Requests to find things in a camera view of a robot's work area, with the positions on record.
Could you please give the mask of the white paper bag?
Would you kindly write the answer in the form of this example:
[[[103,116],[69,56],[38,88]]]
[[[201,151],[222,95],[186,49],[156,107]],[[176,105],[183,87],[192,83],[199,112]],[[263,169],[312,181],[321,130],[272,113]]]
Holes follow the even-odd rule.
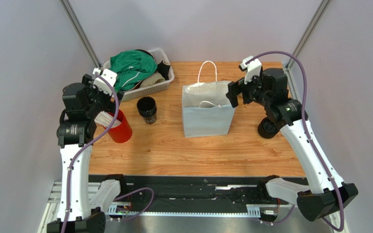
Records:
[[[205,64],[214,66],[213,82],[200,81]],[[196,83],[182,87],[182,125],[186,138],[228,134],[235,113],[235,108],[226,97],[228,84],[228,81],[218,80],[215,63],[205,61]]]

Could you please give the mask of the black cloth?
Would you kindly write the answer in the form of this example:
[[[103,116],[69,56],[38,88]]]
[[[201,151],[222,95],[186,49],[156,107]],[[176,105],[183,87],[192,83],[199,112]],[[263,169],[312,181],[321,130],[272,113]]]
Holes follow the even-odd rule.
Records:
[[[170,62],[167,62],[163,56],[165,53],[161,48],[156,48],[152,50],[141,50],[141,49],[136,49],[137,51],[141,51],[149,56],[151,56],[155,63],[157,64],[157,68],[155,72],[158,72],[159,74],[162,75],[162,77],[167,81],[169,80],[169,72],[170,72],[170,67],[171,64]]]

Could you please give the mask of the green cloth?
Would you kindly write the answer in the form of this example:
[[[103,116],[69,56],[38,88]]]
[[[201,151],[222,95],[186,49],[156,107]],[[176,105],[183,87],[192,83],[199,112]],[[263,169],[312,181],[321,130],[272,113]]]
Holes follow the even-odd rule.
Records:
[[[128,91],[156,72],[157,63],[149,54],[140,50],[127,50],[110,57],[110,70],[118,75],[116,91]]]

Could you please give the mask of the white plastic basket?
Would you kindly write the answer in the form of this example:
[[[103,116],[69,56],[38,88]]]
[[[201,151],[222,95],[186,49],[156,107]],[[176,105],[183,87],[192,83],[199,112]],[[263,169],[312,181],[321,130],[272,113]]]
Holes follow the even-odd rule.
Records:
[[[170,62],[166,53],[164,53],[163,56],[164,56],[164,58],[167,62]],[[109,69],[110,67],[111,66],[110,66],[110,59],[109,59],[108,61],[103,63],[102,69]],[[161,83],[156,83],[152,86],[148,86],[148,87],[144,87],[144,88],[139,87],[140,83],[142,82],[142,81],[140,81],[131,90],[123,91],[123,93],[124,93],[123,100],[127,101],[127,100],[139,98],[139,97],[142,97],[142,96],[145,96],[145,95],[148,95],[148,94],[152,94],[152,93],[155,93],[155,92],[159,92],[159,91],[163,91],[163,90],[168,89],[170,83],[174,80],[174,72],[173,72],[172,67],[170,67],[169,78],[170,79],[167,80],[167,81],[164,81],[164,82],[161,82]]]

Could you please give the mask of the red cup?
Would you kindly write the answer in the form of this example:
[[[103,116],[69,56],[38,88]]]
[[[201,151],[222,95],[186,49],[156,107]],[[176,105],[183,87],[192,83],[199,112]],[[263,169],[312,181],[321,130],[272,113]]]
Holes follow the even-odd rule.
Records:
[[[121,110],[119,110],[116,121],[120,121],[120,124],[116,127],[111,128],[108,131],[108,134],[114,142],[125,143],[132,137],[133,130],[125,114]]]

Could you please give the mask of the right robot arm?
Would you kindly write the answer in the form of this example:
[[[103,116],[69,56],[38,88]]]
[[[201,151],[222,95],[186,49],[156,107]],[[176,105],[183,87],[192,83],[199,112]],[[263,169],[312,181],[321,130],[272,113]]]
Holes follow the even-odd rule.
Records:
[[[271,175],[258,182],[258,198],[263,202],[281,199],[297,206],[309,221],[341,212],[358,194],[355,184],[346,183],[325,157],[302,104],[289,96],[288,78],[279,68],[262,70],[246,82],[240,79],[228,84],[226,93],[233,107],[258,103],[266,117],[258,125],[258,133],[266,139],[282,134],[294,150],[307,178],[307,185],[292,183]]]

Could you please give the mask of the beige cloth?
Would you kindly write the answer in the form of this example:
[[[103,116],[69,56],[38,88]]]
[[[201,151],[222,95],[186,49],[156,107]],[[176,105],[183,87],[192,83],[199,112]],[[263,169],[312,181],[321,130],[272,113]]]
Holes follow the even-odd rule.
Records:
[[[156,72],[154,73],[153,75],[147,77],[146,79],[144,79],[141,83],[140,83],[140,88],[144,88],[144,87],[148,87],[148,86],[152,86],[156,83],[161,83],[161,82],[164,82],[165,81],[165,78],[159,73],[159,72]]]

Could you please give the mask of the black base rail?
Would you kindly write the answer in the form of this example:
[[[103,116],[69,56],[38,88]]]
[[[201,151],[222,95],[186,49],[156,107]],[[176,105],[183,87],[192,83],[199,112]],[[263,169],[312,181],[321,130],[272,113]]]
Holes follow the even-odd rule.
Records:
[[[241,214],[254,204],[262,210],[286,214],[291,206],[281,200],[263,202],[258,198],[259,177],[90,175],[90,182],[116,179],[123,193],[142,190],[124,198],[134,212]]]

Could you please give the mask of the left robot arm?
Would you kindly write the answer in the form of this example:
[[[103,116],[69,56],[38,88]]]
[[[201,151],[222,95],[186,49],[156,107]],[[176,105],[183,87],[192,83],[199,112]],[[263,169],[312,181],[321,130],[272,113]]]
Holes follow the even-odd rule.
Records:
[[[62,158],[61,199],[56,220],[47,224],[48,233],[102,233],[106,214],[120,193],[120,180],[101,182],[93,197],[89,197],[89,162],[93,144],[113,126],[123,97],[114,84],[117,75],[99,72],[84,75],[80,83],[63,88],[62,111],[56,131]],[[112,122],[94,137],[95,118],[101,112],[114,112]]]

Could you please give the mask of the black cup stack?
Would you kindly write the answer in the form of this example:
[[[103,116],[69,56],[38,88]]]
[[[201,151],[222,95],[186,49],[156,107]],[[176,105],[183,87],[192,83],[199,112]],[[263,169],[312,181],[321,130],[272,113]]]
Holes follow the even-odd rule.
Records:
[[[137,110],[140,116],[148,124],[156,122],[157,106],[156,102],[152,97],[142,97],[137,101]]]

